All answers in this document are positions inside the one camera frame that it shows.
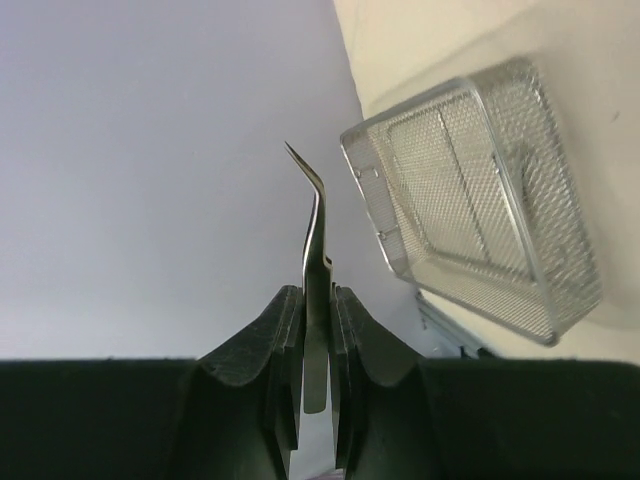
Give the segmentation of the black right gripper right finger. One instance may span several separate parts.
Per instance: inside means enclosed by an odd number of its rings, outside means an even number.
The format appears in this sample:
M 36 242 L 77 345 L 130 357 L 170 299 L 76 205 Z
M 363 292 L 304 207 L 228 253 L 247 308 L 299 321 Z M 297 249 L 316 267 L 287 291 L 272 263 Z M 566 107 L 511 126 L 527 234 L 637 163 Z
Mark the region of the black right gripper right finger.
M 639 369 L 426 358 L 335 289 L 336 464 L 349 479 L 635 479 Z

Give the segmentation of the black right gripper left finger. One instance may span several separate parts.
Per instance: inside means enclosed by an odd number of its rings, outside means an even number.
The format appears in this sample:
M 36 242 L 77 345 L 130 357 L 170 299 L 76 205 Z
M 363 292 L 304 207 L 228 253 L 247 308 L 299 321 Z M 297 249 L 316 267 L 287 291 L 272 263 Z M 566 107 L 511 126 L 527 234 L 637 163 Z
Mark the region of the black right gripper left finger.
M 5 479 L 285 479 L 299 443 L 303 296 L 198 359 L 7 360 Z

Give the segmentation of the steel forceps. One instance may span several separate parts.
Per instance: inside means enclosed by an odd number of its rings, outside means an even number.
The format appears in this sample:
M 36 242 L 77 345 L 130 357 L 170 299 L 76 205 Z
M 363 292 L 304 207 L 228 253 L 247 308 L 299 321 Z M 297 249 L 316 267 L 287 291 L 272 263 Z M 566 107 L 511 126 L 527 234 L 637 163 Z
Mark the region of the steel forceps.
M 290 144 L 285 148 L 314 191 L 302 254 L 305 302 L 303 410 L 306 414 L 318 414 L 326 409 L 333 271 L 332 261 L 326 254 L 326 190 L 320 176 L 299 153 Z

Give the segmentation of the wire mesh instrument tray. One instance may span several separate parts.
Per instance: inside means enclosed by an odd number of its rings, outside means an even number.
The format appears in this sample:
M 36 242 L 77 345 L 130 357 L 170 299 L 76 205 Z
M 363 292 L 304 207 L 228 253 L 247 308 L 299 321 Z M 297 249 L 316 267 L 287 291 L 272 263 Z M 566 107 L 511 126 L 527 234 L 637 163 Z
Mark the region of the wire mesh instrument tray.
M 543 77 L 515 57 L 343 133 L 394 274 L 554 345 L 602 283 Z

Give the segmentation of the beige cloth wrap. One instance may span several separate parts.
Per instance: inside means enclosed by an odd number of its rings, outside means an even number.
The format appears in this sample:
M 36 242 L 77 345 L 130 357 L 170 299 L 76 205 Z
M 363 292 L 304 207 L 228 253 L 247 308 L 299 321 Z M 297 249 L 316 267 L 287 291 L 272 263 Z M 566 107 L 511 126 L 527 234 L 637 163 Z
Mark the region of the beige cloth wrap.
M 639 5 L 339 1 L 342 148 L 425 321 L 511 358 L 639 361 Z

